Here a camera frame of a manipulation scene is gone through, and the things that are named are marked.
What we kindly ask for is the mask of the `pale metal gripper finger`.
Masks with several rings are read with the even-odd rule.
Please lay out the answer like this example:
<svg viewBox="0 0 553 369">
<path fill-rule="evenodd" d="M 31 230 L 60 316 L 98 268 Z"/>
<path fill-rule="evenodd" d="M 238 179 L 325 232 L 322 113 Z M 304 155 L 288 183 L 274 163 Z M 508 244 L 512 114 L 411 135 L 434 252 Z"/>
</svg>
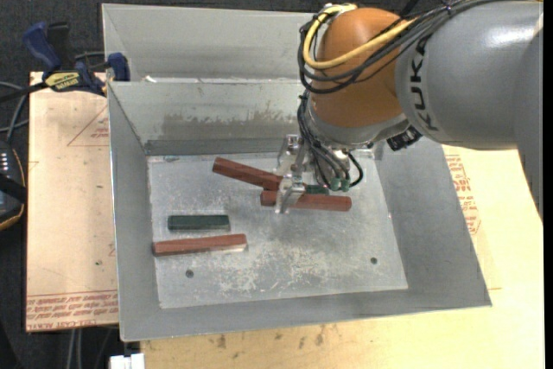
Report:
<svg viewBox="0 0 553 369">
<path fill-rule="evenodd" d="M 287 207 L 294 206 L 304 194 L 304 184 L 301 178 L 293 178 L 287 191 Z"/>
<path fill-rule="evenodd" d="M 289 180 L 282 180 L 276 191 L 275 213 L 286 213 L 288 200 Z"/>
</svg>

